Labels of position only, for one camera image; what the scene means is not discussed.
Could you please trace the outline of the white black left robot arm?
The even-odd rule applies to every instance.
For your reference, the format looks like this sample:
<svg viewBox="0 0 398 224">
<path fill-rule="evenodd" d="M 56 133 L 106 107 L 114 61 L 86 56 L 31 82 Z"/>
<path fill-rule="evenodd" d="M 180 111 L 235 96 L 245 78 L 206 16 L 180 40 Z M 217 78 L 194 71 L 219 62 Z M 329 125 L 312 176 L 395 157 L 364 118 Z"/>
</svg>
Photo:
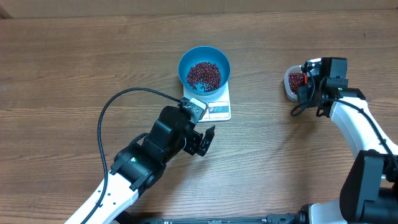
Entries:
<svg viewBox="0 0 398 224">
<path fill-rule="evenodd" d="M 67 223 L 111 223 L 162 177 L 168 161 L 181 150 L 204 156 L 215 129 L 202 134 L 194 128 L 205 113 L 205 107 L 192 102 L 166 106 L 149 133 L 136 137 L 118 152 L 108 179 Z"/>
</svg>

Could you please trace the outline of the red scoop with blue handle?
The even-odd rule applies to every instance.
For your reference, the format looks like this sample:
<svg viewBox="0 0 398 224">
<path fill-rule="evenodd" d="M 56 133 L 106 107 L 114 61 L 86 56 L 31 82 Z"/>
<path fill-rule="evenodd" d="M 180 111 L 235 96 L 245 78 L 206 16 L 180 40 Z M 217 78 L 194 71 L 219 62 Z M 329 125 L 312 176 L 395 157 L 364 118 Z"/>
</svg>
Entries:
<svg viewBox="0 0 398 224">
<path fill-rule="evenodd" d="M 307 73 L 304 73 L 303 77 L 304 77 L 304 84 L 307 85 L 307 83 L 308 83 L 308 75 L 307 75 Z"/>
</svg>

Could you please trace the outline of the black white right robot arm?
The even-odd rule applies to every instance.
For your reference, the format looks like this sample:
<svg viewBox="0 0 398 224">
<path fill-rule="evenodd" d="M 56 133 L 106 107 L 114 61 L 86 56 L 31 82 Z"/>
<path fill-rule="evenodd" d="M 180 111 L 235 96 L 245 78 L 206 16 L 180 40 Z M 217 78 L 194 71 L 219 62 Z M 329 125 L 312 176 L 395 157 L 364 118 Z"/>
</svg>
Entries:
<svg viewBox="0 0 398 224">
<path fill-rule="evenodd" d="M 354 164 L 337 200 L 314 203 L 306 223 L 397 223 L 397 145 L 373 118 L 365 96 L 348 87 L 347 59 L 323 57 L 301 65 L 307 83 L 297 90 L 297 116 L 316 107 L 337 125 Z"/>
</svg>

